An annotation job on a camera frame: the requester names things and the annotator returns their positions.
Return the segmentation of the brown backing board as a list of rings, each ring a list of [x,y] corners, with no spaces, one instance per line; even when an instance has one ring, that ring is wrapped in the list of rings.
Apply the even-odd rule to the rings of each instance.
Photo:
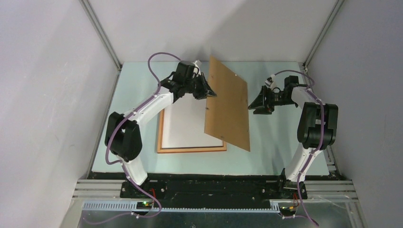
[[[210,56],[208,84],[217,96],[206,100],[204,132],[249,152],[247,82]]]

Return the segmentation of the sunset photo print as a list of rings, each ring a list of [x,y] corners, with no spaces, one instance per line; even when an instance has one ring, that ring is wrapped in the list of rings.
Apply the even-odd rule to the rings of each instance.
[[[186,94],[164,109],[163,148],[222,146],[204,132],[206,99]]]

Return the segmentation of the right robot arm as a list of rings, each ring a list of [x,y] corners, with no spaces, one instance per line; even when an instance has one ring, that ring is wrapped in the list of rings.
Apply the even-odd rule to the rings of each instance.
[[[284,199],[290,198],[300,189],[308,168],[314,159],[336,140],[338,106],[324,103],[309,85],[301,84],[297,76],[284,79],[284,88],[280,89],[275,75],[266,79],[258,96],[248,106],[254,114],[269,115],[275,106],[295,105],[302,113],[297,128],[299,145],[290,162],[280,175],[277,194]]]

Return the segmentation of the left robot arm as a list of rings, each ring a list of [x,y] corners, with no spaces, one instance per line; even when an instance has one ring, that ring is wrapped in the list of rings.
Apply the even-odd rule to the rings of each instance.
[[[124,113],[113,112],[106,126],[106,153],[117,157],[126,177],[133,182],[132,192],[139,198],[148,196],[150,184],[147,171],[140,158],[143,148],[141,129],[163,109],[171,106],[186,94],[196,100],[216,97],[200,70],[199,60],[180,61],[175,71],[157,81],[156,90],[137,107]]]

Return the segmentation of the wooden picture frame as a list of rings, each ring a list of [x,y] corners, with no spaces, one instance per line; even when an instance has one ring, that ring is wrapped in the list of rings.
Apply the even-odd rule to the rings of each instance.
[[[181,148],[163,148],[163,124],[164,109],[159,113],[158,134],[156,150],[158,154],[168,153],[191,153],[191,152],[222,152],[227,150],[227,143],[222,141],[222,146],[210,147],[181,147]]]

